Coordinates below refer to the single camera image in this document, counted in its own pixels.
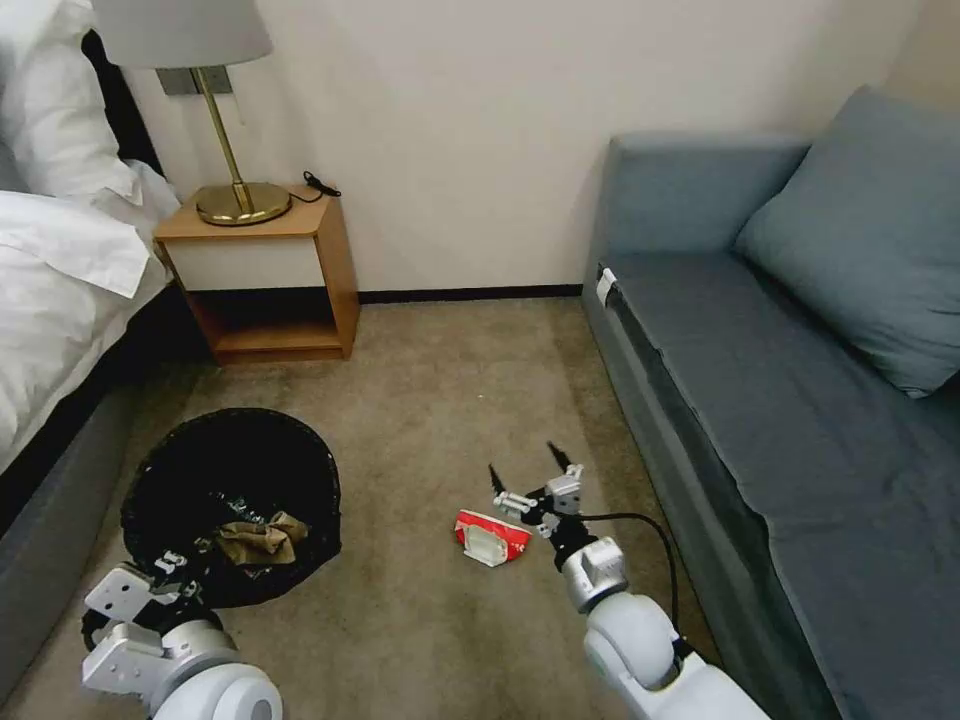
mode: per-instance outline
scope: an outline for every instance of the nightstand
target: nightstand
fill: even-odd
[[[219,364],[350,357],[360,305],[338,199],[294,198],[285,215],[244,227],[208,225],[194,205],[154,239]]]

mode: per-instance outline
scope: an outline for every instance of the baseboard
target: baseboard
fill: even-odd
[[[372,290],[360,293],[360,304],[576,297],[582,290],[583,285],[513,285],[509,287],[451,288],[444,290]]]

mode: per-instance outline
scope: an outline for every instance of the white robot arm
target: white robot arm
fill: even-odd
[[[491,466],[494,504],[550,540],[567,593],[587,616],[587,657],[631,714],[638,720],[770,720],[687,645],[656,602],[626,592],[623,552],[613,538],[590,535],[578,515],[583,466],[552,443],[550,449],[564,474],[526,496],[507,492]]]
[[[172,576],[184,564],[167,553],[157,566]],[[154,720],[282,720],[276,686],[239,662],[212,611],[190,602],[198,590],[195,582],[158,583],[127,563],[113,568],[85,599],[88,617],[107,631],[83,660],[83,684],[138,695]]]

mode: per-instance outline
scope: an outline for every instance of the white wall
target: white wall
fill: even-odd
[[[612,133],[815,131],[920,4],[264,0],[222,107],[248,179],[344,191],[361,289],[575,283]],[[202,101],[129,76],[179,190],[225,180]]]
[[[887,87],[901,97],[960,110],[960,0],[929,0]]]

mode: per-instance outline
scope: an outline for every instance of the sofa armrest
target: sofa armrest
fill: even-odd
[[[808,149],[809,141],[783,135],[615,137],[587,277],[607,254],[729,247]]]

